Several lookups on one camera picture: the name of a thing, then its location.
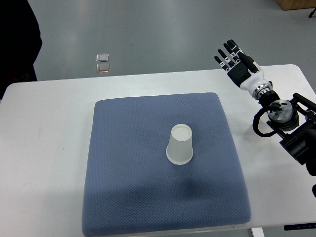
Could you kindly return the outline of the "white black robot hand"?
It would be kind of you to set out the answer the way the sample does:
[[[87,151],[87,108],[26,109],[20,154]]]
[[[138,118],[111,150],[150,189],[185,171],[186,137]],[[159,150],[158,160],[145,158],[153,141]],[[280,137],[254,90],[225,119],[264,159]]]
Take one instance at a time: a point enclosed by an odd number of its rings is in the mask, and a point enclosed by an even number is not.
[[[262,68],[251,61],[232,39],[223,46],[232,59],[221,49],[218,49],[218,53],[222,59],[218,56],[214,56],[214,59],[237,87],[248,91],[252,97],[261,97],[272,91],[272,84],[264,78]]]

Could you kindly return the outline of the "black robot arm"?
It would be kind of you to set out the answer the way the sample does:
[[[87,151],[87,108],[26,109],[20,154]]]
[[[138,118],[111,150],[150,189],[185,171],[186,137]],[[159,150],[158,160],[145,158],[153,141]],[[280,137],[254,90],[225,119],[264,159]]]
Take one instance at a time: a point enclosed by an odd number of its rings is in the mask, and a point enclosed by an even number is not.
[[[291,100],[280,99],[273,83],[264,78],[260,66],[235,43],[228,40],[225,50],[214,59],[241,90],[248,91],[261,109],[254,116],[252,128],[260,137],[281,137],[281,146],[311,176],[316,174],[316,105],[294,93]]]

